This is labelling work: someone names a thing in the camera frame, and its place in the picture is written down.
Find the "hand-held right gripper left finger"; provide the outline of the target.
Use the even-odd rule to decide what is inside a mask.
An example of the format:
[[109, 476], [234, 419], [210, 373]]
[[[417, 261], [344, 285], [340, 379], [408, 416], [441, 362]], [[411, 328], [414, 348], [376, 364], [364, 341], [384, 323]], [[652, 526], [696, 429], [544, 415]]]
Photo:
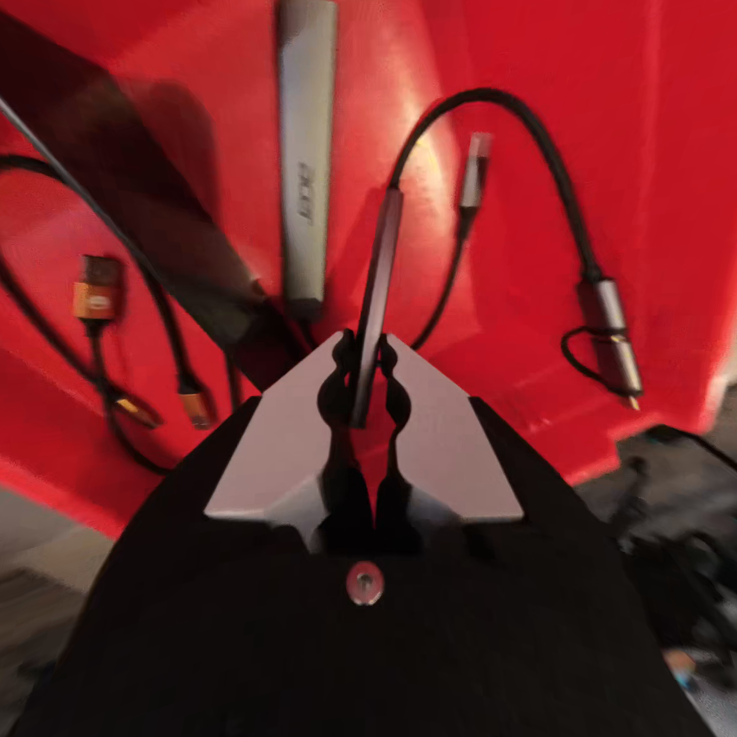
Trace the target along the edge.
[[309, 548], [373, 531], [372, 506], [349, 431], [350, 329], [337, 332], [259, 398], [204, 513], [219, 521], [291, 526]]

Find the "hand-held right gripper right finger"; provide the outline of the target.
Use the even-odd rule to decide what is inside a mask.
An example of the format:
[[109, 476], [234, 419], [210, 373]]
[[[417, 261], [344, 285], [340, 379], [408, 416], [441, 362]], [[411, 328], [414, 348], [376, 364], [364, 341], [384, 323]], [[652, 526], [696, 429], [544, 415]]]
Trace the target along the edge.
[[472, 397], [394, 335], [382, 336], [385, 408], [394, 423], [375, 528], [386, 545], [440, 529], [524, 517]]

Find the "red plastic bin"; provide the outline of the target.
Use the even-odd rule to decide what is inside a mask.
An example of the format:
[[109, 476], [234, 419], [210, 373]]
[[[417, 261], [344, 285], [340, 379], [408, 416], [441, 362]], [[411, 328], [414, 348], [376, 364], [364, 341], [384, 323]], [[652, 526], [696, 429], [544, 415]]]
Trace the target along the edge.
[[[571, 484], [617, 441], [708, 430], [735, 319], [735, 2], [337, 2], [324, 339], [355, 328], [375, 221], [432, 104], [502, 88], [563, 155], [643, 376], [640, 412], [567, 365], [579, 269], [542, 157], [495, 106], [438, 120], [402, 176], [386, 328], [411, 342], [441, 293], [475, 131], [492, 135], [483, 209], [422, 355], [483, 397]], [[2, 2], [109, 71], [281, 307], [277, 2]]]

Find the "black bin divider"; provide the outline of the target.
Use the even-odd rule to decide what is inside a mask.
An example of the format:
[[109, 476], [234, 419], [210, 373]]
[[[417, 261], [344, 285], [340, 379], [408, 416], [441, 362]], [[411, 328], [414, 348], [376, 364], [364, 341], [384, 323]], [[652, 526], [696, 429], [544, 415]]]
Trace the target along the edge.
[[102, 66], [2, 11], [2, 117], [264, 392], [305, 355], [189, 180]]

